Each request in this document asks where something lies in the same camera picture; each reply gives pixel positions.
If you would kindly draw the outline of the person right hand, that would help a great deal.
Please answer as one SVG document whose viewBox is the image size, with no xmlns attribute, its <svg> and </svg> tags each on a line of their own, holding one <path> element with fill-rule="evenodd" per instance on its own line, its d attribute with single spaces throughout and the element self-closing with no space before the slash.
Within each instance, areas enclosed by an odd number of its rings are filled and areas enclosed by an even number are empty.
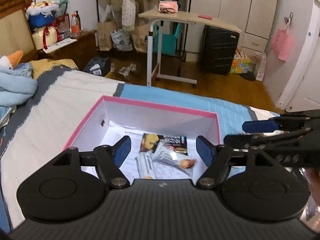
<svg viewBox="0 0 320 240">
<path fill-rule="evenodd" d="M 305 170 L 306 178 L 309 183 L 309 191 L 315 201 L 320 206 L 320 177 L 319 171 L 315 168 L 307 168 Z"/>
</svg>

